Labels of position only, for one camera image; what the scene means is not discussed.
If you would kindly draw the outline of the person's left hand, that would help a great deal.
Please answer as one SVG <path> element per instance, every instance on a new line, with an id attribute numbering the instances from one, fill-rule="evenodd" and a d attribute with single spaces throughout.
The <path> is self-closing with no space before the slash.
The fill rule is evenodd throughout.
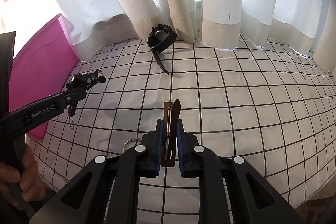
<path id="1" fill-rule="evenodd" d="M 25 146 L 22 165 L 24 171 L 19 174 L 15 168 L 1 162 L 1 193 L 7 202 L 19 210 L 23 210 L 23 207 L 11 193 L 9 184 L 19 184 L 26 202 L 42 200 L 46 195 L 46 184 L 38 174 L 38 164 L 29 145 Z"/>

